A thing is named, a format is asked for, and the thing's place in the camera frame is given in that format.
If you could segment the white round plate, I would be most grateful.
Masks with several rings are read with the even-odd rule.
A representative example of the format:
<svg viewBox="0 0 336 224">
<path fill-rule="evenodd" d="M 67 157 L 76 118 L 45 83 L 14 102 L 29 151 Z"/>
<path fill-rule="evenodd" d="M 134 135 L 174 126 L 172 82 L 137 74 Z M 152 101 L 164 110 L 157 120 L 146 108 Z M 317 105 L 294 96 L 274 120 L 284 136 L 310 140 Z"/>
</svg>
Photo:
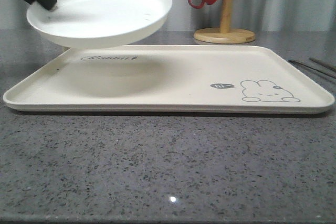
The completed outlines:
<svg viewBox="0 0 336 224">
<path fill-rule="evenodd" d="M 68 48 L 95 49 L 144 39 L 165 23 L 172 0 L 57 0 L 47 11 L 34 2 L 30 25 L 47 40 Z"/>
</svg>

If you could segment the silver metal spoon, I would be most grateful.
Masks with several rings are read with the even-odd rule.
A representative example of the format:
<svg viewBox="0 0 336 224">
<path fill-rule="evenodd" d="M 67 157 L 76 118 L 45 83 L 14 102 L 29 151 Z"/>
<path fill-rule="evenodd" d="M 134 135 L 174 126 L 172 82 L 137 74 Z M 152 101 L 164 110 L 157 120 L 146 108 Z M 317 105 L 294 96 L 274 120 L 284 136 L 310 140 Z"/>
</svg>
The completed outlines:
<svg viewBox="0 0 336 224">
<path fill-rule="evenodd" d="M 300 62 L 300 61 L 296 61 L 296 60 L 288 60 L 288 62 L 291 63 L 291 64 L 295 64 L 295 65 L 299 65 L 299 66 L 305 67 L 305 68 L 310 69 L 310 70 L 314 70 L 314 71 L 316 71 L 316 72 L 318 72 L 318 73 L 321 73 L 321 74 L 323 74 L 323 75 L 326 75 L 326 76 L 328 76 L 328 77 L 331 77 L 331 78 L 335 79 L 335 75 L 330 74 L 330 73 L 327 73 L 327 72 L 324 72 L 324 71 L 319 70 L 319 69 L 316 69 L 316 68 L 314 68 L 314 67 L 312 67 L 312 66 L 309 66 L 309 65 L 307 65 L 307 64 L 304 64 L 304 63 L 302 63 L 302 62 Z"/>
</svg>

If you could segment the silver metal chopstick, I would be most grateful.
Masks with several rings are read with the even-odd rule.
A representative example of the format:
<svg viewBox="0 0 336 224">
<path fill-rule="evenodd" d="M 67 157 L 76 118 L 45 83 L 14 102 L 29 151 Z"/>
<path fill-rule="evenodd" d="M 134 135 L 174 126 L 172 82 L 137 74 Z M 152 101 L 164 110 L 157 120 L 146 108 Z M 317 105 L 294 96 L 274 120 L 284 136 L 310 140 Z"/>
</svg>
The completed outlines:
<svg viewBox="0 0 336 224">
<path fill-rule="evenodd" d="M 319 59 L 316 59 L 316 58 L 313 58 L 313 57 L 310 57 L 309 60 L 311 60 L 311 61 L 313 61 L 313 62 L 315 62 L 315 63 L 333 71 L 333 72 L 336 72 L 336 66 L 335 65 L 332 65 L 330 63 L 324 62 L 322 60 L 319 60 Z"/>
</svg>

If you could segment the cream rabbit serving tray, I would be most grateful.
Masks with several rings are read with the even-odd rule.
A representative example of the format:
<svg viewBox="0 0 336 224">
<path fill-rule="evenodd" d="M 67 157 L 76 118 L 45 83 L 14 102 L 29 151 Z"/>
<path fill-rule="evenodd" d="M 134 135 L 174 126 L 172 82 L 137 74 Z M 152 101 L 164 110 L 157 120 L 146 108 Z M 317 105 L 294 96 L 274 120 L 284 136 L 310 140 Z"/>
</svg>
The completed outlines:
<svg viewBox="0 0 336 224">
<path fill-rule="evenodd" d="M 334 96 L 268 48 L 70 49 L 3 96 L 19 111 L 318 114 Z"/>
</svg>

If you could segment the wooden mug tree stand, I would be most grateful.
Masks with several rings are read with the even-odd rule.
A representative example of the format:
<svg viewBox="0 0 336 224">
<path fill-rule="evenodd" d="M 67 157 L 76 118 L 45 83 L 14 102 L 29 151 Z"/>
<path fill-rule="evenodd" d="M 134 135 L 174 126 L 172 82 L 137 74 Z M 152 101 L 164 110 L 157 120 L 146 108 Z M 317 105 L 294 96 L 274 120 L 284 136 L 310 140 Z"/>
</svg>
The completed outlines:
<svg viewBox="0 0 336 224">
<path fill-rule="evenodd" d="M 215 44 L 242 44 L 254 41 L 254 32 L 231 28 L 232 7 L 233 0 L 222 0 L 219 27 L 199 29 L 194 33 L 194 38 Z"/>
</svg>

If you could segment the grey curtain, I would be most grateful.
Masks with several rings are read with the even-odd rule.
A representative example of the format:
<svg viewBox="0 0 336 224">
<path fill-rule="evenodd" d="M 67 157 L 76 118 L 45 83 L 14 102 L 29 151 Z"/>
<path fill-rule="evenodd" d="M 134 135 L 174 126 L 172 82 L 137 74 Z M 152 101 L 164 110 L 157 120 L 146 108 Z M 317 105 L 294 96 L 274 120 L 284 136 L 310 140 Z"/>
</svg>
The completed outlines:
<svg viewBox="0 0 336 224">
<path fill-rule="evenodd" d="M 167 31 L 217 27 L 221 3 L 201 9 L 173 0 Z M 335 31 L 335 0 L 233 0 L 232 27 L 252 31 Z"/>
</svg>

